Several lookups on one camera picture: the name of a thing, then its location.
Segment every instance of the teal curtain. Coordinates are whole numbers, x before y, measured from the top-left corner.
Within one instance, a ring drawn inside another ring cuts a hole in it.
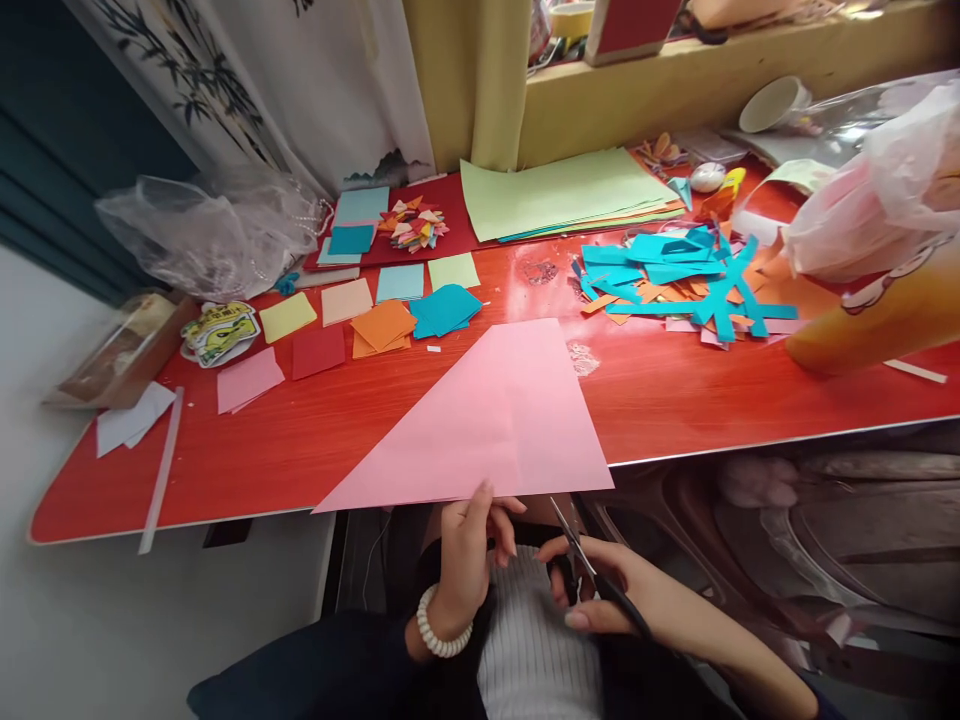
[[[0,242],[118,304],[163,286],[93,201],[193,163],[59,0],[0,8]]]

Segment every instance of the yellow wall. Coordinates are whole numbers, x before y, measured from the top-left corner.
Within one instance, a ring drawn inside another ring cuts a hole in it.
[[[404,0],[438,171],[469,158],[476,107],[477,22],[483,0]],[[750,96],[799,75],[815,98],[960,66],[951,0],[902,0],[874,20],[772,28],[719,47],[668,43],[652,58],[548,68],[527,82],[518,166],[653,137],[734,124]]]

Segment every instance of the pink plastic bag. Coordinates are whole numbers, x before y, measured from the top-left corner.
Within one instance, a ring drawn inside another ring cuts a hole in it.
[[[834,282],[885,272],[960,230],[960,81],[867,134],[784,230],[793,268]]]

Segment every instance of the white bead bracelet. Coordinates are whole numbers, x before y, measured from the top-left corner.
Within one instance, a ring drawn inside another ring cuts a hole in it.
[[[455,655],[459,655],[467,646],[467,643],[470,642],[473,623],[471,622],[470,625],[467,626],[467,629],[463,631],[463,634],[456,640],[444,642],[438,639],[437,636],[433,634],[433,630],[430,629],[430,622],[427,620],[427,605],[433,600],[436,592],[437,585],[431,585],[423,593],[423,597],[420,598],[420,606],[417,608],[417,625],[420,626],[420,637],[423,638],[423,642],[430,652],[437,657],[452,658]]]

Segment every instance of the tape roll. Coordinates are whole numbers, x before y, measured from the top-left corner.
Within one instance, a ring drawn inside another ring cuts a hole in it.
[[[554,37],[578,38],[590,33],[592,2],[567,3],[550,10],[550,28]]]

